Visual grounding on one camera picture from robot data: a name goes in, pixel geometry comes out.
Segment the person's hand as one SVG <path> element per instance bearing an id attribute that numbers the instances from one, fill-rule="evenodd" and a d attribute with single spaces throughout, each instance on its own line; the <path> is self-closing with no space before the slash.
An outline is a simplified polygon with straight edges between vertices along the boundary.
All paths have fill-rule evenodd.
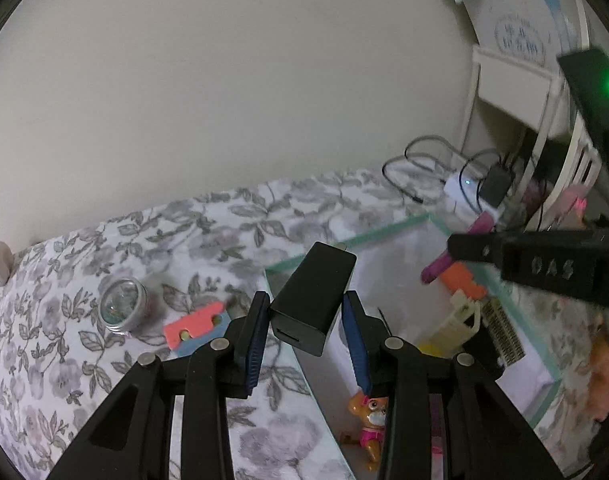
<path id="1" fill-rule="evenodd" d="M 609 415 L 609 328 L 600 326 L 589 354 L 589 393 L 586 408 L 593 419 L 603 422 Z"/>

